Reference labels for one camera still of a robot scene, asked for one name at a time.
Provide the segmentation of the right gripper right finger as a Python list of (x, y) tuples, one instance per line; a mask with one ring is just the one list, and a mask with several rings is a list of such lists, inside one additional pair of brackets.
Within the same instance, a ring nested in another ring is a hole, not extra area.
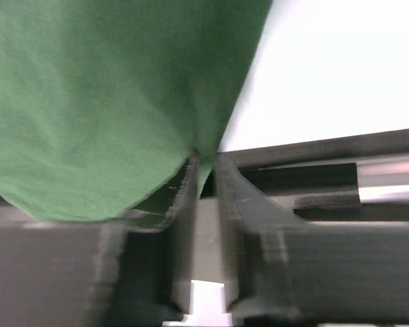
[(409, 325), (409, 225), (308, 222), (220, 156), (226, 308), (235, 326)]

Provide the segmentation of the white green raglan t-shirt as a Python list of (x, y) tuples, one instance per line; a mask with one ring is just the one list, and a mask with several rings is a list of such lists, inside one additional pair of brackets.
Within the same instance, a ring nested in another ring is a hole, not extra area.
[(0, 1), (0, 195), (42, 221), (169, 225), (205, 182), (270, 1)]

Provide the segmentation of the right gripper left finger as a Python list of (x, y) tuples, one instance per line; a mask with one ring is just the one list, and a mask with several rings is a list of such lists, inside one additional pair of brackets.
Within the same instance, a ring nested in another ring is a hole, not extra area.
[(0, 196), (0, 326), (161, 326), (190, 310), (199, 161), (157, 200), (168, 226), (38, 223)]

